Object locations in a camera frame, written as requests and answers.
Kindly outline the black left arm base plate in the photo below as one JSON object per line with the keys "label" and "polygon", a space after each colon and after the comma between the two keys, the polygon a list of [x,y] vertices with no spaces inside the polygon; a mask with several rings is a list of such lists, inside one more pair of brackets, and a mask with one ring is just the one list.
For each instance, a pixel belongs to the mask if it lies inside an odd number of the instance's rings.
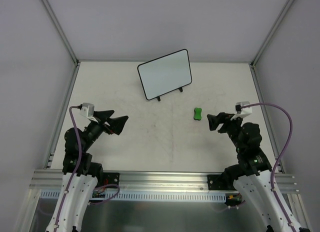
{"label": "black left arm base plate", "polygon": [[102,185],[107,186],[107,189],[116,189],[120,183],[120,173],[118,172],[104,172]]}

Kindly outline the green whiteboard eraser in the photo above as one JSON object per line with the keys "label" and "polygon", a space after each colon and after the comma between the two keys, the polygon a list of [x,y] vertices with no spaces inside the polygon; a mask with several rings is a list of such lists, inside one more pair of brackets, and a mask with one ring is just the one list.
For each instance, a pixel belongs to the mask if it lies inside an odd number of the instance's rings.
{"label": "green whiteboard eraser", "polygon": [[193,115],[193,119],[195,121],[201,121],[202,120],[202,108],[196,107],[194,108],[194,115]]}

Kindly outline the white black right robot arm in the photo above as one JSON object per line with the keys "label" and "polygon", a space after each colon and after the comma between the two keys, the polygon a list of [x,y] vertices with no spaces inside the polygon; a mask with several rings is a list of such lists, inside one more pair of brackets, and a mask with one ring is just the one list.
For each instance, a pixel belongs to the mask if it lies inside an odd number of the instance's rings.
{"label": "white black right robot arm", "polygon": [[227,134],[235,146],[238,163],[224,169],[216,180],[236,190],[257,213],[267,232],[307,232],[287,205],[274,178],[272,166],[260,147],[262,136],[256,123],[221,112],[207,115],[209,130]]}

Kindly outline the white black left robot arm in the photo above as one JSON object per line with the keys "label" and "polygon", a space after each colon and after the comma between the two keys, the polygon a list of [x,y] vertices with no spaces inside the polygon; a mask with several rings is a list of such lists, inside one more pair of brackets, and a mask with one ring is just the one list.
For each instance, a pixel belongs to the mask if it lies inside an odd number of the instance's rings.
{"label": "white black left robot arm", "polygon": [[62,184],[52,217],[46,227],[47,232],[79,232],[94,191],[106,188],[116,192],[109,197],[114,199],[120,193],[117,183],[106,182],[103,166],[92,161],[89,148],[103,134],[120,135],[129,117],[113,118],[114,110],[90,111],[86,116],[89,124],[80,130],[73,115],[75,106],[69,108],[72,128],[64,134],[64,159]]}

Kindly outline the black framed whiteboard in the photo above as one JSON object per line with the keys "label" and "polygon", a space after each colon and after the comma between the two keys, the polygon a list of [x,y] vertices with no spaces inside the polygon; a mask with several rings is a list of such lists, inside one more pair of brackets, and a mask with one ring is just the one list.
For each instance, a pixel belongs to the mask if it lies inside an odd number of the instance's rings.
{"label": "black framed whiteboard", "polygon": [[163,95],[193,82],[189,52],[181,49],[137,66],[137,72],[147,101],[161,100]]}

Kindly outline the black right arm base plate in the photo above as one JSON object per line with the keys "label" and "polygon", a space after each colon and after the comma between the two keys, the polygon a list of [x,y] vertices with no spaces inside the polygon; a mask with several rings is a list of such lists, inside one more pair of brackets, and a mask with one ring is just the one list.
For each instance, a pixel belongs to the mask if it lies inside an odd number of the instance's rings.
{"label": "black right arm base plate", "polygon": [[233,178],[225,174],[208,174],[207,186],[209,191],[235,191]]}

